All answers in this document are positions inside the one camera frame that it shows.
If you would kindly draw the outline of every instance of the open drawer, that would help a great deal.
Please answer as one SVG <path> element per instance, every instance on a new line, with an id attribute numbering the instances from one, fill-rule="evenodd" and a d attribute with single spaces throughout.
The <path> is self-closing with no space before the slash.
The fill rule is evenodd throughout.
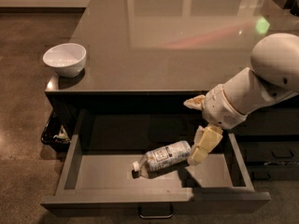
<path id="1" fill-rule="evenodd" d="M 143 218 L 250 213 L 270 201 L 255 192 L 232 133 L 198 166 L 187 162 L 146 179 L 132 162 L 153 148 L 190 144 L 194 115 L 94 115 L 81 111 L 54 196 L 41 204 L 59 217 L 119 213 Z"/>

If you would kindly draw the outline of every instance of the concrete floor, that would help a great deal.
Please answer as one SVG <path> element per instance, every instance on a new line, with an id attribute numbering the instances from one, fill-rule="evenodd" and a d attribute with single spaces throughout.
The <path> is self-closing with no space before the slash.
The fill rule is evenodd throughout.
<path id="1" fill-rule="evenodd" d="M 299 181 L 254 182 L 272 201 L 249 215 L 168 220 L 139 217 L 55 217 L 39 205 L 54 194 L 63 155 L 40 142 L 51 106 L 44 90 L 52 72 L 43 53 L 67 42 L 79 14 L 0 14 L 0 223 L 298 223 Z"/>

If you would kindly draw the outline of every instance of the black basket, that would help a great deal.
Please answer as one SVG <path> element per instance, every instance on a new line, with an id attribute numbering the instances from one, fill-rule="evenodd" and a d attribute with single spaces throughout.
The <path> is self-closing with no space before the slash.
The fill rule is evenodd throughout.
<path id="1" fill-rule="evenodd" d="M 66 152 L 69 148 L 70 141 L 59 139 L 55 135 L 59 134 L 62 129 L 62 123 L 59 121 L 54 111 L 50 113 L 50 117 L 41 135 L 41 142 L 44 145 L 51 146 L 57 152 Z"/>

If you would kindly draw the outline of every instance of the bowl rim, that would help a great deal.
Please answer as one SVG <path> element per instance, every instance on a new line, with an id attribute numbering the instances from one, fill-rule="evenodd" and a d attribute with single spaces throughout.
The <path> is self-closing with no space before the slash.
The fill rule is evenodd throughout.
<path id="1" fill-rule="evenodd" d="M 44 62 L 47 66 L 49 66 L 49 67 L 53 67 L 53 68 L 66 68 L 66 67 L 69 67 L 69 66 L 74 65 L 74 63 L 68 64 L 68 65 L 64 65 L 64 66 L 52 65 L 52 64 L 48 64 L 48 63 L 46 62 L 46 59 L 45 59 L 46 54 L 49 53 L 49 51 L 50 51 L 51 49 L 55 49 L 55 48 L 58 48 L 58 47 L 64 47 L 64 46 L 68 46 L 68 45 L 72 45 L 72 46 L 75 45 L 75 46 L 81 47 L 81 48 L 83 49 L 83 55 L 82 55 L 82 58 L 79 59 L 79 60 L 77 60 L 76 63 L 79 63 L 79 62 L 81 62 L 83 59 L 85 59 L 85 57 L 86 57 L 86 49 L 85 49 L 82 45 L 80 45 L 80 44 L 78 44 L 78 43 L 68 42 L 68 43 L 63 43 L 63 44 L 56 45 L 56 46 L 54 46 L 54 47 L 48 49 L 48 50 L 45 52 L 45 54 L 43 55 L 43 62 Z"/>

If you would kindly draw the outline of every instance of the glossy countertop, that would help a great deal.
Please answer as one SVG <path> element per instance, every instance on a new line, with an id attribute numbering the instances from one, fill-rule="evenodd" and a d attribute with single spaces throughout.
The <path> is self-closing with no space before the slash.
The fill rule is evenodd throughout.
<path id="1" fill-rule="evenodd" d="M 299 18 L 272 0 L 91 0 L 70 39 L 84 71 L 46 93 L 209 91 L 279 32 L 299 35 Z"/>

